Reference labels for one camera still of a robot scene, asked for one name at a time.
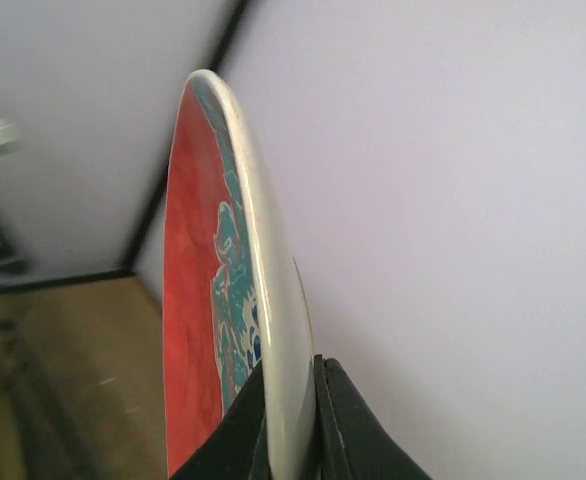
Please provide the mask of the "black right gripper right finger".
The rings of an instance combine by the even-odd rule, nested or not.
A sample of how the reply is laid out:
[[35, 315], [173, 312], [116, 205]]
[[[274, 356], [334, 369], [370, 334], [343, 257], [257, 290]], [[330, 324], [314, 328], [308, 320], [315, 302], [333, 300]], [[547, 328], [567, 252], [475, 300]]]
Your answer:
[[323, 479], [430, 476], [388, 435], [339, 361], [314, 357]]

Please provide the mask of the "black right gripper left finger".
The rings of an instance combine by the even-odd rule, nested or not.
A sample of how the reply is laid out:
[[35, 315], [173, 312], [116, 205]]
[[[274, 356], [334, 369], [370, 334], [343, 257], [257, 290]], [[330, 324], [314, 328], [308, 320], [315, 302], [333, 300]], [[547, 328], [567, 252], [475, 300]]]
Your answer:
[[268, 448], [262, 363], [221, 424], [170, 479], [267, 479]]

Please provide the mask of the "red and teal plate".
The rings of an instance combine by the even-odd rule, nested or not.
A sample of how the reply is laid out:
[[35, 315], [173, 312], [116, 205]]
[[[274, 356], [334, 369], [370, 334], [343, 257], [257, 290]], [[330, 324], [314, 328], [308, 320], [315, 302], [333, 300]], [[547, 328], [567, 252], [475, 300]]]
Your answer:
[[162, 327], [170, 475], [221, 424], [261, 362], [268, 477], [318, 477], [302, 282], [251, 126], [209, 70], [189, 76], [174, 129]]

